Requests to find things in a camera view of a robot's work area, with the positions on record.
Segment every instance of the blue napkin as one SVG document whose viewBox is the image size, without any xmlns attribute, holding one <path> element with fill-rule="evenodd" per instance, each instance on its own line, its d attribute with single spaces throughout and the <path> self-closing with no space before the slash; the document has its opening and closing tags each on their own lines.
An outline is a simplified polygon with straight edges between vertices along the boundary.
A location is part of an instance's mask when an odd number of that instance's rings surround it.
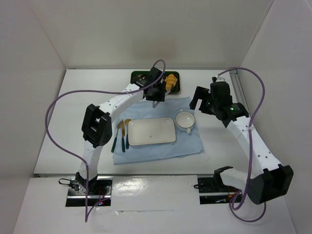
<svg viewBox="0 0 312 234">
<path fill-rule="evenodd" d="M 151 101 L 138 102 L 121 113 L 116 119 L 115 132 L 117 131 L 117 124 L 122 119 L 126 120 L 127 118 L 130 118 L 134 120 L 143 118 L 171 117 L 175 121 L 176 115 L 181 109 L 194 114 L 194 111 L 189 108 L 190 102 L 190 97 L 169 99 L 158 104 L 156 108 L 152 107 Z M 178 129 L 175 129 L 175 132 L 176 141 L 173 143 L 129 146 L 129 149 L 126 149 L 126 152 L 122 152 L 121 150 L 121 138 L 119 135 L 113 154 L 114 164 L 118 165 L 169 159 L 173 157 L 185 157 L 188 155 L 199 154 L 204 151 L 196 124 L 190 135 Z"/>
</svg>

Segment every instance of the white robotic arm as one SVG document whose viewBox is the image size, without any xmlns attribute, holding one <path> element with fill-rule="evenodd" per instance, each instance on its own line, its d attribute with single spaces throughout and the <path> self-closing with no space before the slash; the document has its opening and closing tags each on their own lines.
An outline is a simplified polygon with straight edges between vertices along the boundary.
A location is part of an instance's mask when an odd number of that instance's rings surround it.
<svg viewBox="0 0 312 234">
<path fill-rule="evenodd" d="M 88 191 L 92 190 L 94 182 L 97 180 L 99 157 L 103 146 L 112 137 L 112 123 L 128 107 L 144 98 L 153 101 L 153 107 L 156 107 L 155 103 L 164 101 L 168 92 L 163 75 L 164 72 L 153 66 L 147 75 L 133 79 L 122 91 L 125 94 L 117 95 L 100 106 L 91 104 L 87 107 L 82 131 L 85 140 L 83 159 L 87 162 L 89 169 L 90 189 Z M 86 188 L 85 162 L 81 163 L 76 173 L 76 181 L 81 188 Z"/>
<path fill-rule="evenodd" d="M 230 87 L 225 81 L 213 83 L 210 89 L 197 87 L 190 108 L 195 109 L 201 99 L 199 110 L 202 113 L 215 115 L 224 126 L 232 132 L 246 156 L 250 156 L 250 138 L 252 133 L 252 173 L 247 188 L 248 196 L 255 204 L 260 204 L 285 195 L 293 177 L 290 166 L 283 166 L 269 151 L 253 125 L 249 129 L 251 118 L 241 103 L 233 103 Z M 214 172 L 217 187 L 232 186 L 242 191 L 246 188 L 248 174 L 235 170 L 231 166 L 220 168 Z"/>
<path fill-rule="evenodd" d="M 138 90 L 140 87 L 136 84 L 129 84 L 123 92 L 129 92 Z M 111 122 L 114 122 L 115 119 L 128 107 L 132 106 L 134 103 L 141 101 L 144 96 L 144 91 L 141 90 L 133 94 L 124 94 L 117 95 L 110 99 L 109 101 L 101 104 L 98 109 L 103 113 L 110 113 Z M 93 144 L 89 141 L 84 143 L 83 158 L 87 161 L 89 165 L 89 178 L 90 180 L 94 179 L 98 175 L 98 161 L 101 154 L 103 146 L 97 146 L 94 148 Z M 80 168 L 78 170 L 79 175 L 86 179 L 86 166 L 84 162 L 81 162 Z"/>
</svg>

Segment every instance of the white rectangular plate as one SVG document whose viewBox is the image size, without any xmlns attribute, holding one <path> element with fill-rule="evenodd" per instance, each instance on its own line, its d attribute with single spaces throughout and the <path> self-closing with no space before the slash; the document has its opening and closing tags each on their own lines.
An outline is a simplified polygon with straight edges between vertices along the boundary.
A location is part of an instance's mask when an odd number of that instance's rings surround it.
<svg viewBox="0 0 312 234">
<path fill-rule="evenodd" d="M 176 141 L 175 123 L 170 117 L 131 120 L 128 127 L 132 146 Z"/>
</svg>

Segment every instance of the table surface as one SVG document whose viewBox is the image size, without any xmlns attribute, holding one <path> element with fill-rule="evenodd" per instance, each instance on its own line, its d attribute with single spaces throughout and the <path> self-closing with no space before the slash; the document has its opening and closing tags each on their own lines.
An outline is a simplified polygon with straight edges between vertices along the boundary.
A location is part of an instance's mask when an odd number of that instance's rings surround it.
<svg viewBox="0 0 312 234">
<path fill-rule="evenodd" d="M 133 69 L 67 70 L 59 94 L 77 89 L 121 91 L 129 81 Z M 166 98 L 193 98 L 197 86 L 210 87 L 211 77 L 219 70 L 176 70 L 180 73 L 181 92 Z M 223 76 L 229 83 L 233 102 L 234 88 L 228 73 Z M 55 106 L 49 129 L 53 138 L 66 149 L 78 155 L 83 153 L 81 125 L 86 107 L 99 105 L 112 95 L 79 93 L 62 98 Z M 248 160 L 234 136 L 224 128 L 216 117 L 195 111 L 196 123 L 204 145 L 198 155 L 168 160 L 114 165 L 111 147 L 113 138 L 103 147 L 98 173 L 104 175 L 195 175 L 212 174 L 215 169 L 234 166 L 246 171 Z M 80 166 L 79 159 L 61 151 L 46 136 L 36 164 L 35 174 L 75 174 Z"/>
<path fill-rule="evenodd" d="M 284 197 L 269 201 L 260 221 L 244 223 L 228 204 L 200 205 L 195 175 L 114 177 L 111 206 L 95 208 L 85 223 L 84 207 L 65 207 L 68 187 L 58 179 L 30 179 L 14 234 L 296 233 Z M 247 199 L 237 214 L 254 219 L 262 210 Z"/>
</svg>

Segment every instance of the spoon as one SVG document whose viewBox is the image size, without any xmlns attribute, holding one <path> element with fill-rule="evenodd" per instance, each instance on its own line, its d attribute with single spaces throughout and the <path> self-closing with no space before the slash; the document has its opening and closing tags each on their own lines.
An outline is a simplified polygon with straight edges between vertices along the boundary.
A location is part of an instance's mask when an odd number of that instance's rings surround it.
<svg viewBox="0 0 312 234">
<path fill-rule="evenodd" d="M 119 122 L 119 124 L 117 125 L 117 133 L 116 133 L 116 137 L 115 137 L 115 140 L 114 140 L 114 143 L 113 143 L 113 146 L 112 146 L 112 153 L 113 153 L 114 150 L 115 150 L 116 141 L 117 141 L 117 136 L 118 136 L 118 131 L 119 131 L 119 128 L 121 127 L 122 123 L 123 123 L 123 120 L 121 120 L 121 121 Z"/>
<path fill-rule="evenodd" d="M 125 124 L 127 125 L 126 149 L 129 148 L 129 140 L 128 140 L 129 126 L 128 126 L 128 124 L 130 121 L 131 121 L 131 119 L 129 119 L 129 118 L 125 120 Z"/>
</svg>

